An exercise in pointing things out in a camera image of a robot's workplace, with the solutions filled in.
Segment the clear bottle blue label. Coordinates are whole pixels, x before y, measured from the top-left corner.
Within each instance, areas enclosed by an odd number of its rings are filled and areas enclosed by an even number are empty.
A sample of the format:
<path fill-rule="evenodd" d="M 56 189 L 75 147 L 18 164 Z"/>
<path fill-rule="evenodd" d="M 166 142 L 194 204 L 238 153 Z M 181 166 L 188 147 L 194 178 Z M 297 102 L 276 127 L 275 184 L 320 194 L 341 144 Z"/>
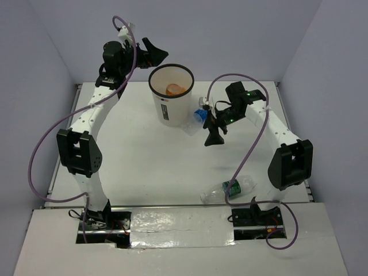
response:
<path fill-rule="evenodd" d="M 193 136 L 203 127 L 206 118 L 207 111 L 197 109 L 187 118 L 186 122 L 181 125 L 181 130 L 187 135 Z"/>

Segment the long orange bottle white cap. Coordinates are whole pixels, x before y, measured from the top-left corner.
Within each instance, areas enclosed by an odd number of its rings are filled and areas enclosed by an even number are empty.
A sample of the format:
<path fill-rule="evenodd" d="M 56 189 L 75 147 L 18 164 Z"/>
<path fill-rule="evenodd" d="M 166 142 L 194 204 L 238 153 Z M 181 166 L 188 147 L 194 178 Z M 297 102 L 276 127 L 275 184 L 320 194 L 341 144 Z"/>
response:
<path fill-rule="evenodd" d="M 169 96 L 176 96 L 176 95 L 180 95 L 182 93 L 184 93 L 186 91 L 186 89 L 184 87 L 181 87 L 175 83 L 169 84 L 166 87 L 166 95 Z"/>

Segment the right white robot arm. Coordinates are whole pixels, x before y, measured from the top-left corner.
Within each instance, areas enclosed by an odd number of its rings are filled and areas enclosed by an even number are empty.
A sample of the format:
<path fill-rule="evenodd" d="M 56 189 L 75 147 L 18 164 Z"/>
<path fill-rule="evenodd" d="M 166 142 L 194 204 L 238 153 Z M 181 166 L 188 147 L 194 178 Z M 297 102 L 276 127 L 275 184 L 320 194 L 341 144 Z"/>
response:
<path fill-rule="evenodd" d="M 209 131 L 205 146 L 222 145 L 222 135 L 227 127 L 243 118 L 252 122 L 271 146 L 273 157 L 267 169 L 268 182 L 255 195 L 256 207 L 250 210 L 254 224 L 262 225 L 270 218 L 270 209 L 282 201 L 286 189 L 297 186 L 310 178 L 312 172 L 313 145 L 301 140 L 266 105 L 266 96 L 260 90 L 247 91 L 241 82 L 231 83 L 225 92 L 229 107 L 219 110 L 208 97 L 200 99 L 207 111 L 204 129 Z"/>

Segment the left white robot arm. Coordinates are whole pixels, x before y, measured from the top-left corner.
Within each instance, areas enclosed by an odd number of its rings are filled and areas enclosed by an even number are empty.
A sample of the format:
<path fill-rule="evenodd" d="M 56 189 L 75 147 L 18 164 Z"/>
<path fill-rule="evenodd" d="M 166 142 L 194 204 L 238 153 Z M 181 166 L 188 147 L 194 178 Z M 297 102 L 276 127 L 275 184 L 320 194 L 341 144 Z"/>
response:
<path fill-rule="evenodd" d="M 103 46 L 103 63 L 87 110 L 69 129 L 60 129 L 56 135 L 61 163 L 74 176 L 80 191 L 88 194 L 86 216 L 99 229 L 108 228 L 113 215 L 98 173 L 102 165 L 96 142 L 98 132 L 120 100 L 131 70 L 157 67 L 168 57 L 168 52 L 155 47 L 146 37 L 142 41 L 146 49 L 128 40 L 110 41 Z"/>

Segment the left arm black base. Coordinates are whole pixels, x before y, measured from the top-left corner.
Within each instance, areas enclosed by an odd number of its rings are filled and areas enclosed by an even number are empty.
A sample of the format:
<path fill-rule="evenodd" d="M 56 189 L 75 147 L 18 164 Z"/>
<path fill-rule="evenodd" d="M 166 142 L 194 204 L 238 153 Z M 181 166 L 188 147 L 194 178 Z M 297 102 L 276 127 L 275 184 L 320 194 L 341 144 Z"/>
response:
<path fill-rule="evenodd" d="M 68 215 L 79 221 L 77 244 L 112 243 L 117 248 L 127 249 L 131 246 L 131 211 L 113 211 L 107 206 L 102 212 L 73 209 Z"/>

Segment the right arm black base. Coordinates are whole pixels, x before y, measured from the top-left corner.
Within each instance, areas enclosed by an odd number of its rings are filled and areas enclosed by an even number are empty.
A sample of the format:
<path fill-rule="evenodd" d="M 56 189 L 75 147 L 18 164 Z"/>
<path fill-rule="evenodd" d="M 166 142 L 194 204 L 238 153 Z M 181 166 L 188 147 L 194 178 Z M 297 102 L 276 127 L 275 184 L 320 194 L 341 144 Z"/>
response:
<path fill-rule="evenodd" d="M 265 239 L 285 239 L 283 219 L 279 207 L 262 211 L 257 204 L 245 208 L 231 210 L 227 218 L 233 225 L 233 235 L 236 241 Z"/>

